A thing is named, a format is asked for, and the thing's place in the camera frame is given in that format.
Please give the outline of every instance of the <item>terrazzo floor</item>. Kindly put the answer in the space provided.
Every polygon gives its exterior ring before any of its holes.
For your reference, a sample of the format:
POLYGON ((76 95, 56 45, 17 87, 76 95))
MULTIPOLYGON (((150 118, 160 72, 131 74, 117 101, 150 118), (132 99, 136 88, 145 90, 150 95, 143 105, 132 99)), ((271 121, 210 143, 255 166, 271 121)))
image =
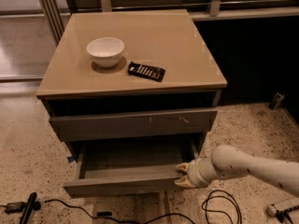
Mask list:
MULTIPOLYGON (((3 26, 0 27, 2 50, 17 46, 19 39, 17 34, 12 33, 15 35, 13 40, 10 39, 11 36, 4 40, 3 26)), ((18 29, 20 35, 24 35, 21 27, 18 29)), ((44 26, 43 29, 43 33, 46 33, 47 27, 44 26)), ((49 48, 52 49, 52 44, 47 42, 49 46, 45 48, 48 51, 44 53, 44 60, 50 59, 49 48)), ((15 71, 18 73, 15 68, 18 67, 16 63, 10 66, 15 70, 8 72, 6 71, 9 65, 3 64, 3 60, 0 61, 0 66, 7 66, 5 75, 15 71)), ((38 72, 42 72, 43 69, 43 67, 39 68, 38 72)), ((74 178, 76 164, 68 162, 67 157, 70 154, 66 146, 57 139, 48 123, 48 114, 44 106, 36 99, 38 86, 39 82, 0 83, 0 205, 27 202, 29 195, 36 192, 37 199, 41 202, 41 209, 33 212, 28 223, 117 223, 108 219, 91 219, 83 211, 68 208, 61 203, 45 203, 49 199, 60 199, 71 205, 81 206, 92 215, 109 211, 112 217, 118 220, 130 219, 145 223, 170 212, 181 213, 194 223, 202 224, 207 223, 205 212, 201 208, 202 202, 215 189, 228 191, 235 197, 244 224, 279 223, 274 217, 269 217, 265 213, 265 208, 271 203, 291 198, 291 194, 252 176, 214 181, 204 189, 71 199, 64 191, 63 183, 74 178)), ((299 161, 298 126, 283 108, 272 111, 267 105, 220 106, 200 157, 210 155, 213 148, 218 145, 228 144, 255 156, 299 161)), ((226 200, 215 199, 209 208, 226 211, 233 222, 237 223, 235 208, 226 200)), ((5 208, 0 207, 0 223, 19 223, 21 214, 7 215, 4 210, 5 208)), ((294 223, 298 223, 298 212, 291 212, 291 217, 294 223)), ((210 213, 208 218, 209 223, 231 223, 224 214, 210 213)), ((183 217, 173 216, 151 223, 189 224, 191 222, 183 217)))

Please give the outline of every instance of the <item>cabinet top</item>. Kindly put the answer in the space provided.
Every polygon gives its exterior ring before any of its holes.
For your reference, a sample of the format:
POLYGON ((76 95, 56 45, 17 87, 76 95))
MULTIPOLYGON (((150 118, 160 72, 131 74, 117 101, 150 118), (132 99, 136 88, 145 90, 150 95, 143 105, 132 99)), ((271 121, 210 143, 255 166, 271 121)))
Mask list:
POLYGON ((186 10, 73 14, 54 52, 37 97, 113 95, 221 89, 226 80, 186 10), (121 61, 98 68, 87 45, 117 37, 121 61), (163 82, 130 76, 130 61, 166 70, 163 82))

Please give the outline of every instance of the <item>black cable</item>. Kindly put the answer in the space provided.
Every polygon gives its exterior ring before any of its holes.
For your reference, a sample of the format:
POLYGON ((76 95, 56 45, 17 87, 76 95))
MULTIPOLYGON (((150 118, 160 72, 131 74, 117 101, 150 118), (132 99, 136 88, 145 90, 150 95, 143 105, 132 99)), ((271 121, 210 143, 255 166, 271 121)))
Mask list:
POLYGON ((239 208, 235 198, 230 193, 228 193, 224 190, 219 190, 219 189, 213 190, 208 195, 207 199, 202 203, 202 209, 205 211, 207 224, 209 224, 208 217, 207 217, 207 212, 223 213, 224 215, 226 215, 230 219, 231 223, 233 224, 233 221, 232 221, 231 217, 226 212, 223 212, 221 210, 207 209, 208 202, 212 199, 215 199, 215 198, 223 198, 223 199, 228 200, 235 207, 235 211, 237 212, 237 224, 242 224, 242 214, 241 214, 240 208, 239 208), (228 195, 232 200, 229 199, 228 197, 225 197, 225 196, 214 196, 214 197, 212 197, 213 193, 215 193, 215 192, 223 192, 226 195, 228 195))
MULTIPOLYGON (((62 203, 63 205, 69 207, 69 208, 76 208, 76 209, 80 209, 82 211, 84 211, 90 218, 92 219, 109 219, 109 220, 113 220, 117 223, 132 223, 132 224, 140 224, 139 222, 137 221, 133 221, 133 220, 123 220, 123 221, 120 221, 120 220, 117 220, 113 217, 93 217, 92 215, 90 215, 84 208, 80 207, 80 206, 75 206, 75 205, 69 205, 67 203, 65 203, 64 201, 60 200, 60 199, 49 199, 49 200, 46 200, 45 203, 49 203, 49 202, 59 202, 59 203, 62 203)), ((181 213, 170 213, 170 214, 165 214, 163 216, 160 216, 160 217, 156 217, 155 219, 152 219, 150 221, 147 221, 145 222, 144 224, 149 224, 153 221, 156 221, 158 219, 161 219, 163 217, 169 217, 169 216, 180 216, 180 217, 184 217, 186 219, 188 219, 192 224, 195 224, 191 219, 189 219, 188 217, 182 215, 181 213)))
POLYGON ((188 219, 192 224, 195 224, 190 218, 186 217, 185 215, 182 215, 181 213, 169 213, 169 214, 165 214, 165 215, 163 215, 163 216, 156 217, 156 218, 153 219, 153 220, 149 220, 149 221, 147 221, 147 222, 145 222, 145 223, 143 223, 143 224, 149 224, 149 223, 151 223, 151 222, 153 222, 153 221, 155 221, 155 220, 161 219, 161 218, 163 218, 163 217, 169 217, 169 216, 180 216, 180 217, 184 217, 184 218, 188 219))
POLYGON ((124 221, 119 221, 113 217, 93 217, 92 215, 90 215, 84 208, 80 207, 80 206, 75 206, 75 205, 69 205, 67 203, 65 203, 62 200, 59 199, 50 199, 50 200, 46 200, 45 203, 49 203, 49 202, 59 202, 62 203, 63 205, 69 207, 69 208, 76 208, 76 209, 80 209, 83 212, 85 212, 90 218, 92 219, 109 219, 109 220, 113 220, 117 223, 132 223, 132 224, 140 224, 139 222, 133 221, 133 220, 124 220, 124 221))
POLYGON ((293 224, 292 219, 291 219, 291 217, 290 217, 290 215, 289 215, 288 212, 284 211, 284 212, 283 212, 283 216, 284 216, 285 218, 287 218, 287 219, 290 221, 291 224, 293 224))

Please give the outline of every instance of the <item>drawer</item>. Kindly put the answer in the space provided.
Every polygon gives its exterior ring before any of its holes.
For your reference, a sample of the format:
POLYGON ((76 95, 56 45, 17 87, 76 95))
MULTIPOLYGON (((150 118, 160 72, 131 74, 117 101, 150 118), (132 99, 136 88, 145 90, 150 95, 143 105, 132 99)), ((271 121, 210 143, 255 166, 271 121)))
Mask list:
POLYGON ((179 189, 175 167, 197 158, 198 135, 81 142, 75 180, 64 188, 72 198, 179 189))
POLYGON ((108 138, 206 133, 217 115, 216 108, 193 108, 66 116, 50 118, 62 142, 108 138))
POLYGON ((51 117, 83 116, 212 107, 217 91, 94 97, 53 97, 44 100, 51 117))

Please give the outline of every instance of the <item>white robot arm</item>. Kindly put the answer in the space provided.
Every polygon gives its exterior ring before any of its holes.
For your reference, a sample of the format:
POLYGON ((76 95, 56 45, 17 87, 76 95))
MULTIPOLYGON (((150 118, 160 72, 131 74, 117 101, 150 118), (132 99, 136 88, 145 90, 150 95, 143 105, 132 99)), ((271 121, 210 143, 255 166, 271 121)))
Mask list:
POLYGON ((210 157, 182 163, 177 171, 185 174, 175 181, 183 188, 203 188, 213 180, 252 175, 299 197, 299 163, 253 157, 231 146, 218 146, 210 157))

